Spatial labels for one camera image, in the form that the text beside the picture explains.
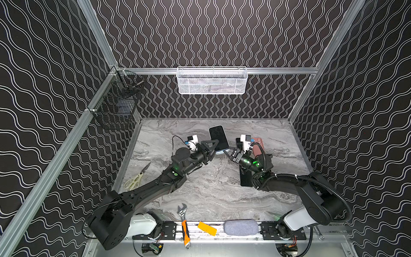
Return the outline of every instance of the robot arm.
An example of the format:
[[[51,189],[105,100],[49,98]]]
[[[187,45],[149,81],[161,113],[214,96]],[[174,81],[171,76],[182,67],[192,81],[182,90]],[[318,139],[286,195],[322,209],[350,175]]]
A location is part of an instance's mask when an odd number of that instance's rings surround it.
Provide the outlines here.
[[[312,172],[306,176],[273,174],[269,172],[273,168],[271,157],[272,155],[262,151],[262,154],[252,158],[251,150],[243,151],[239,148],[235,148],[229,155],[233,162],[240,165],[241,172],[254,173],[253,185],[258,190],[281,191],[300,196],[304,206],[281,217],[275,228],[276,234],[290,238],[301,227],[328,225],[344,209],[348,211],[348,220],[351,219],[351,209],[347,202],[320,173]]]
[[[186,175],[213,160],[218,140],[196,144],[197,151],[180,148],[171,157],[172,163],[161,175],[132,191],[106,194],[99,207],[87,218],[90,229],[106,250],[118,245],[126,236],[132,216],[146,204],[170,194],[187,180]]]

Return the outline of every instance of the phone screen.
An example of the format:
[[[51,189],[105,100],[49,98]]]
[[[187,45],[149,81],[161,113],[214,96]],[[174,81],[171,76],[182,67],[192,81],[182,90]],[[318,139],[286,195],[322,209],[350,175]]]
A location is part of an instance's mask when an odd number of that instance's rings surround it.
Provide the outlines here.
[[[215,151],[226,150],[229,148],[229,143],[224,133],[223,126],[211,127],[208,129],[210,132],[211,140],[218,139],[218,145],[215,147]]]

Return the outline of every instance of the gray marble surface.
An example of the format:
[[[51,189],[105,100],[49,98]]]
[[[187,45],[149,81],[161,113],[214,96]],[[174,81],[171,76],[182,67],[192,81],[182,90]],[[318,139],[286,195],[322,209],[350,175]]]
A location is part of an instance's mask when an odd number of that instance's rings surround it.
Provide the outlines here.
[[[272,171],[308,174],[304,159],[286,120],[143,120],[138,141],[123,183],[138,174],[151,161],[142,184],[157,178],[171,162],[171,138],[186,139],[198,135],[209,140],[208,128],[224,127],[230,146],[236,137],[250,134],[263,140],[266,153],[273,155]],[[183,147],[174,139],[174,149]],[[277,220],[289,210],[301,206],[299,197],[283,192],[263,192],[240,186],[238,164],[226,155],[216,155],[211,163],[187,176],[184,185],[172,194],[146,205],[165,220],[179,220],[177,206],[187,204],[188,220],[225,221],[233,219]]]

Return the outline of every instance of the wavy line pattern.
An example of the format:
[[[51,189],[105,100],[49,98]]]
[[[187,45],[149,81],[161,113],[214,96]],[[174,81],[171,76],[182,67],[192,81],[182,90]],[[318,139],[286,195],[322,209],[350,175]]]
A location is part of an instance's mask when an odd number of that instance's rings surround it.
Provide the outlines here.
[[[0,0],[0,234],[108,74],[75,0]]]
[[[82,255],[81,225],[111,190],[132,133],[92,121],[13,256]]]
[[[175,76],[148,76],[137,108],[156,118],[287,118],[309,75],[252,75],[243,95],[181,95]]]
[[[92,0],[123,67],[314,67],[351,0]]]
[[[359,256],[411,256],[411,1],[368,0],[298,115]]]

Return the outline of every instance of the yellow sponge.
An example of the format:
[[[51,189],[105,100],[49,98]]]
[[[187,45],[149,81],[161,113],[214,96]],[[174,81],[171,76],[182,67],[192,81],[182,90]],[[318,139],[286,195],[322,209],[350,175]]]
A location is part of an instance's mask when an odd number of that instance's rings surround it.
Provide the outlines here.
[[[215,236],[217,234],[217,229],[213,228],[210,225],[207,225],[203,222],[200,221],[199,225],[197,226],[199,229],[203,230],[204,232],[209,233],[212,236]]]

